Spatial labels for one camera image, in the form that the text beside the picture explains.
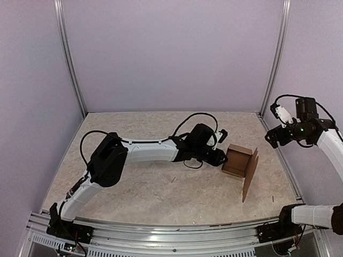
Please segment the brown cardboard box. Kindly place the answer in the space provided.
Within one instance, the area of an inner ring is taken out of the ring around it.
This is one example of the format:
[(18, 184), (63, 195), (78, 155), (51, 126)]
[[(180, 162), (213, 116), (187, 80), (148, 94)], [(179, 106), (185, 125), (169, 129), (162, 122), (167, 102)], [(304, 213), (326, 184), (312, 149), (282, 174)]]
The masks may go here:
[(243, 178), (242, 203), (245, 202), (249, 187), (257, 169), (259, 156), (258, 148), (255, 150), (239, 145), (230, 144), (226, 153), (228, 161), (222, 165), (222, 172)]

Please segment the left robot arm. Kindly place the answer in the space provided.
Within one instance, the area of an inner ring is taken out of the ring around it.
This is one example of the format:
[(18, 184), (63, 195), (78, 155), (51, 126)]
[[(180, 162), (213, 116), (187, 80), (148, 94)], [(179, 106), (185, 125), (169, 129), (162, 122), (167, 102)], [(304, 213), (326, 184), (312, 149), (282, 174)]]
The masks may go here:
[(106, 187), (116, 185), (125, 165), (137, 162), (184, 162), (195, 159), (218, 167), (228, 161), (226, 153), (218, 148), (227, 137), (226, 130), (213, 131), (205, 124), (197, 124), (191, 132), (172, 135), (162, 140), (134, 141), (123, 139), (117, 133), (107, 133), (86, 163), (83, 176), (66, 193), (63, 200), (50, 207), (50, 217), (63, 238), (75, 233), (71, 223), (82, 207)]

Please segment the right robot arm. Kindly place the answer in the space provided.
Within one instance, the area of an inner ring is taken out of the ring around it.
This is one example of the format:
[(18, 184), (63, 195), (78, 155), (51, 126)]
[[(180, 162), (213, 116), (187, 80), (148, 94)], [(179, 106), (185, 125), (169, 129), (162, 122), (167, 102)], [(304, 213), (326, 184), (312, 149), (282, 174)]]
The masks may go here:
[[(292, 117), (285, 107), (274, 101), (270, 110), (281, 124), (265, 135), (265, 140), (276, 149), (295, 141), (302, 148), (317, 146), (329, 159), (337, 174), (342, 176), (342, 134), (332, 115), (320, 118), (317, 109), (329, 112), (314, 98), (294, 95), (296, 117)], [(332, 230), (342, 235), (342, 205), (284, 206), (274, 233), (285, 238), (297, 226), (309, 225), (313, 228)]]

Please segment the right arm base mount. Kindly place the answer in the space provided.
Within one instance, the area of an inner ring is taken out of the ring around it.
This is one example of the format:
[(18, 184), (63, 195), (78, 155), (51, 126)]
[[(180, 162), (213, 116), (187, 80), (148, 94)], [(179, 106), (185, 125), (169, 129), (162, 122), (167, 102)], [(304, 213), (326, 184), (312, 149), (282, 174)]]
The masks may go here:
[(300, 235), (303, 231), (301, 225), (282, 225), (279, 222), (264, 223), (256, 227), (256, 230), (260, 244)]

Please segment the right aluminium frame post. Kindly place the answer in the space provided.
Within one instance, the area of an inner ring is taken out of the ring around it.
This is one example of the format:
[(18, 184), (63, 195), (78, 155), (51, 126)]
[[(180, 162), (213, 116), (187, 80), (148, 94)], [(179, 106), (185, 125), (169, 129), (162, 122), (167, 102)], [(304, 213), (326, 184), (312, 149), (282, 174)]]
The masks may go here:
[(271, 72), (267, 81), (266, 91), (263, 97), (262, 106), (259, 111), (261, 118), (264, 118), (268, 109), (268, 104), (274, 89), (275, 81), (278, 74), (279, 65), (282, 59), (282, 52), (287, 35), (288, 21), (290, 15), (291, 0), (284, 0), (282, 6), (281, 20), (277, 38), (277, 44), (274, 52)]

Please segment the aluminium frame post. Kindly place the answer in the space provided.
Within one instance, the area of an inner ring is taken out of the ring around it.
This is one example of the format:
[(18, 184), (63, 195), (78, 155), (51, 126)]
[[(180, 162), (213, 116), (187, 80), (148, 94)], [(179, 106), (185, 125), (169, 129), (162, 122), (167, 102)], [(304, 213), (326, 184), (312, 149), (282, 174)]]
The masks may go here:
[(88, 111), (86, 108), (86, 104), (79, 86), (79, 82), (77, 79), (76, 70), (74, 67), (74, 61), (72, 58), (72, 53), (69, 45), (68, 33), (66, 29), (66, 22), (64, 17), (64, 10), (63, 10), (63, 1), (62, 0), (54, 0), (54, 9), (56, 15), (56, 21), (59, 31), (59, 36), (61, 39), (62, 51), (66, 63), (66, 68), (68, 70), (68, 74), (71, 80), (72, 89), (77, 101), (78, 108), (80, 110), (81, 116), (83, 119), (86, 118)]
[(277, 44), (274, 52), (271, 72), (267, 81), (266, 91), (263, 97), (262, 106), (259, 111), (261, 118), (264, 118), (268, 109), (268, 104), (274, 89), (275, 81), (278, 74), (279, 65), (282, 59), (282, 52), (287, 35), (288, 21), (290, 15), (291, 0), (284, 0), (282, 6), (281, 20), (277, 38)]

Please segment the front aluminium rail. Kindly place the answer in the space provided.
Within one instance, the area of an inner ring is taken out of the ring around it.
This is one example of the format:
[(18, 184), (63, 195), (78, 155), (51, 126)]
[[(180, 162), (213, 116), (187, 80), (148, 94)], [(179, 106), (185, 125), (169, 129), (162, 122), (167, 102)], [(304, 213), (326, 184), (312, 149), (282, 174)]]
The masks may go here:
[[(258, 247), (266, 246), (272, 256), (273, 246), (292, 239), (260, 243), (257, 227), (271, 224), (277, 217), (245, 222), (205, 225), (144, 225), (77, 217), (75, 223), (94, 228), (89, 244), (83, 244), (87, 256), (256, 256)], [(65, 243), (73, 241), (46, 234), (49, 215), (31, 213), (24, 233), (24, 243), (17, 256), (30, 256), (40, 244), (57, 256)], [(299, 248), (292, 256), (333, 256), (323, 230), (307, 227)]]

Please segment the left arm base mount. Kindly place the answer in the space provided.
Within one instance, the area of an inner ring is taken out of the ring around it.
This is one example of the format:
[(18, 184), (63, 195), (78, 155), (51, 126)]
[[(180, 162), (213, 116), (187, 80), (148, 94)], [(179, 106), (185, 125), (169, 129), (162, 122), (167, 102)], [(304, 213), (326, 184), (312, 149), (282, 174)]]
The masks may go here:
[(91, 226), (74, 223), (56, 224), (55, 226), (48, 225), (47, 228), (47, 234), (49, 235), (84, 244), (91, 242), (93, 231), (94, 229)]

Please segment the left aluminium frame post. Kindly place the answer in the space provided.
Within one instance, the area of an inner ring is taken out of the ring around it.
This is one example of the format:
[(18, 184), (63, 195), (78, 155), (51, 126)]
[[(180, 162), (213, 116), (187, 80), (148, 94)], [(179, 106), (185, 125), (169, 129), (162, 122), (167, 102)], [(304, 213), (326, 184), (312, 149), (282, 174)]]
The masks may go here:
[(77, 101), (78, 108), (80, 110), (81, 116), (83, 119), (86, 118), (88, 111), (86, 108), (86, 104), (79, 86), (79, 82), (77, 79), (76, 70), (74, 67), (74, 61), (72, 58), (72, 53), (69, 45), (68, 33), (66, 29), (66, 22), (64, 17), (64, 10), (63, 10), (63, 1), (62, 0), (54, 0), (54, 9), (56, 15), (56, 21), (59, 31), (59, 36), (61, 39), (62, 51), (66, 63), (66, 68), (68, 70), (68, 74), (71, 80), (72, 89)]

